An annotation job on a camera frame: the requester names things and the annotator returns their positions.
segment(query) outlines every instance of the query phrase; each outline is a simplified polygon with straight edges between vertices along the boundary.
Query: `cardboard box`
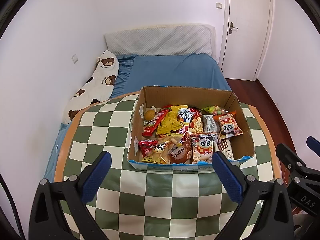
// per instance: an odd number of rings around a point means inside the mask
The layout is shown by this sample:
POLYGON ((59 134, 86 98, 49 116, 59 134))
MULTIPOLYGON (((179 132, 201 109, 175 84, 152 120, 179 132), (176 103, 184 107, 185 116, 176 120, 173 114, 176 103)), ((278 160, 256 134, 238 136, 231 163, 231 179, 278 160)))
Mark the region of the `cardboard box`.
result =
POLYGON ((236 95, 227 90, 193 88, 193 87, 143 87, 139 93, 139 99, 133 113, 131 124, 131 140, 127 160, 137 170, 174 170, 174 171, 201 171, 213 170, 208 163, 198 164, 153 164, 141 163, 142 154, 138 150, 138 141, 142 138, 143 115, 146 108, 155 106, 188 105, 203 109, 207 106, 221 106, 228 111, 236 111, 236 122, 243 130, 242 135, 230 138, 234 156, 233 164, 241 164, 254 156, 254 143, 249 124, 242 111, 236 95))

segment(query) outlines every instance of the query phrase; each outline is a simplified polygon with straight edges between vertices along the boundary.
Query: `bear print pillow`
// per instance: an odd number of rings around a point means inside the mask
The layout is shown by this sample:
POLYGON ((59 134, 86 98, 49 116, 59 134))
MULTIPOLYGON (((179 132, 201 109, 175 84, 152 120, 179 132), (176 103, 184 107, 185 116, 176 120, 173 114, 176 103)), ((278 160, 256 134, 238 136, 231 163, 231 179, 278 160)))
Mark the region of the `bear print pillow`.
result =
POLYGON ((86 84, 71 98, 63 113, 63 123, 68 124, 83 108, 106 101, 112 94, 119 71, 116 56, 106 50, 96 63, 96 69, 86 84))

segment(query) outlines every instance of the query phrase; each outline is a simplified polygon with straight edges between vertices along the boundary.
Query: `blue bed sheet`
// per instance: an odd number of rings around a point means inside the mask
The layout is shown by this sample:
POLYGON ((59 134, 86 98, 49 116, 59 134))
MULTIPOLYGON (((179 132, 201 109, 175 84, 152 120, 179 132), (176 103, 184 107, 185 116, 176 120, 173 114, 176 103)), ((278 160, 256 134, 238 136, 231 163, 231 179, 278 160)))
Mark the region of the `blue bed sheet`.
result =
MULTIPOLYGON (((188 86, 230 90, 217 62, 207 54, 172 56, 122 55, 110 98, 139 91, 144 86, 188 86)), ((68 131, 61 124, 44 177, 54 179, 61 144, 68 131)))

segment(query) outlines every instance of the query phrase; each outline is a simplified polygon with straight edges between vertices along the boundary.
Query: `checkered tablecloth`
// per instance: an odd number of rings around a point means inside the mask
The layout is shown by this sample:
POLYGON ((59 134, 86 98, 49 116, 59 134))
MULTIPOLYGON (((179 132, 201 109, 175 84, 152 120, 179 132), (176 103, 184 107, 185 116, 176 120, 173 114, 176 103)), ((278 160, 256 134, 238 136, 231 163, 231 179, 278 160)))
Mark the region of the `checkered tablecloth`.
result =
MULTIPOLYGON (((213 239, 237 207, 214 171, 137 171, 127 161, 138 95, 112 99, 89 108, 81 117, 63 172, 66 180, 93 163, 102 150, 112 166, 95 199, 86 206, 110 240, 213 239)), ((240 165, 260 181, 274 179, 271 154, 258 121, 242 104, 250 125, 255 156, 240 165)), ((79 233, 66 202, 63 211, 73 234, 79 233)), ((261 209, 256 205, 243 233, 249 235, 261 209)))

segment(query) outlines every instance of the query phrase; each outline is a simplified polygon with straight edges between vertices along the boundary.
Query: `wall outlet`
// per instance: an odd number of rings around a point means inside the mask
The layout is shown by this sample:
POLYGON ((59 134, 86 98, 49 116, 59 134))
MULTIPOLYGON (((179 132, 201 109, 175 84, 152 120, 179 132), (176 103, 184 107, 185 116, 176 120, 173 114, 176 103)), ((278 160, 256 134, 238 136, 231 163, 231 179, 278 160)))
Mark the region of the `wall outlet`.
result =
POLYGON ((72 56, 73 64, 76 64, 76 62, 77 62, 78 60, 79 60, 79 59, 78 59, 77 54, 74 54, 74 55, 72 56))

